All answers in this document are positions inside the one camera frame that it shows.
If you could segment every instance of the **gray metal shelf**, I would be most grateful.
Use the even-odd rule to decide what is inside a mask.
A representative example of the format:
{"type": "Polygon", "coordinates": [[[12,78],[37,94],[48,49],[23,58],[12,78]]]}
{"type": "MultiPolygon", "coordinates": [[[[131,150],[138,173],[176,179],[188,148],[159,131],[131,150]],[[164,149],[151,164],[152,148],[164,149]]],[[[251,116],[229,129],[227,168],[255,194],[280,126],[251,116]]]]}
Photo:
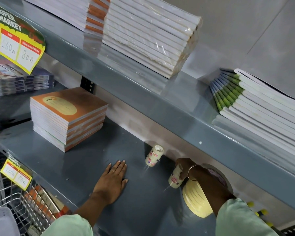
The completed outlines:
{"type": "Polygon", "coordinates": [[[34,179],[71,210],[88,198],[108,163],[125,159],[129,182],[98,220],[99,228],[109,235],[215,235],[215,216],[197,217],[186,206],[181,189],[169,186],[174,162],[162,157],[155,167],[145,164],[150,150],[109,119],[100,131],[66,153],[35,133],[32,121],[0,134],[0,151],[32,169],[34,179]]]}
{"type": "Polygon", "coordinates": [[[279,149],[242,128],[233,130],[231,122],[217,127],[205,83],[184,72],[165,79],[22,0],[0,0],[0,6],[42,32],[50,56],[295,209],[295,165],[276,159],[279,149]]]}
{"type": "Polygon", "coordinates": [[[0,97],[0,121],[2,124],[16,123],[31,118],[30,97],[61,91],[66,89],[61,83],[55,82],[55,87],[0,97]]]}

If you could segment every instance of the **wire basket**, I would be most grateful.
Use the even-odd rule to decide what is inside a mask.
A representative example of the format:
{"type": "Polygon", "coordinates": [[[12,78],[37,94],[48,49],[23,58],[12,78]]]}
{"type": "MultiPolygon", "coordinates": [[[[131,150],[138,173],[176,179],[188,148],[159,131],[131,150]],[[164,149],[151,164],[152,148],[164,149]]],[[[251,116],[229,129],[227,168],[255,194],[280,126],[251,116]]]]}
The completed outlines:
{"type": "Polygon", "coordinates": [[[16,220],[21,235],[41,235],[59,217],[60,210],[49,194],[34,180],[27,190],[0,174],[0,207],[9,207],[16,220]]]}

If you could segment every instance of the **light green sleeve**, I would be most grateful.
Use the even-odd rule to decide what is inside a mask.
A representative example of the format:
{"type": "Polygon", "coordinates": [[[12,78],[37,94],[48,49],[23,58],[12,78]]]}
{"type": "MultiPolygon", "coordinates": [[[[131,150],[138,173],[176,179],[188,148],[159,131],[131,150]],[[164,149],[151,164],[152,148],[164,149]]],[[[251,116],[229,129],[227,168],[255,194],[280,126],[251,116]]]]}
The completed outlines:
{"type": "Polygon", "coordinates": [[[93,236],[89,222],[80,215],[63,215],[56,219],[42,236],[93,236]]]}
{"type": "Polygon", "coordinates": [[[229,199],[216,218],[216,236],[277,236],[241,199],[229,199]]]}

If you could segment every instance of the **shrink-wrapped notebook stack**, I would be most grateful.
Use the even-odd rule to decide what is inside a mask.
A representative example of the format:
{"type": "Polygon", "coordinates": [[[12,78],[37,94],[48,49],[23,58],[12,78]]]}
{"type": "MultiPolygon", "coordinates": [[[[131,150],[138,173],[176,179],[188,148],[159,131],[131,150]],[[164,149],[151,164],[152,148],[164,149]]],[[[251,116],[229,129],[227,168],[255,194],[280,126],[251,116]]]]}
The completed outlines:
{"type": "Polygon", "coordinates": [[[108,104],[81,87],[31,97],[34,131],[68,151],[102,128],[108,104]]]}
{"type": "Polygon", "coordinates": [[[223,69],[210,88],[221,115],[295,156],[295,99],[241,69],[223,69]]]}
{"type": "Polygon", "coordinates": [[[162,0],[110,0],[103,43],[170,78],[195,48],[201,17],[162,0]]]}
{"type": "Polygon", "coordinates": [[[76,28],[102,36],[110,0],[26,0],[76,28]]]}
{"type": "Polygon", "coordinates": [[[35,66],[28,75],[0,55],[0,96],[54,87],[54,75],[35,66]]]}

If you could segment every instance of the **bracelet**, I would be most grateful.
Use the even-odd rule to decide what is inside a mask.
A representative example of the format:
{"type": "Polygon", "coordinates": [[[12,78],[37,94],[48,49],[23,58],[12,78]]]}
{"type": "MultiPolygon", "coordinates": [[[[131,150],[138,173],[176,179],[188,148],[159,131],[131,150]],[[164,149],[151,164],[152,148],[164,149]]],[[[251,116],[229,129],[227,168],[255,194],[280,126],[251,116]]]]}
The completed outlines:
{"type": "Polygon", "coordinates": [[[192,180],[192,179],[190,179],[190,177],[189,177],[189,171],[191,170],[191,168],[196,167],[196,166],[202,167],[202,166],[200,166],[200,165],[193,165],[193,166],[191,166],[191,167],[189,168],[189,170],[188,170],[187,177],[188,177],[188,179],[191,180],[191,181],[196,181],[196,180],[197,180],[197,179],[192,180]]]}

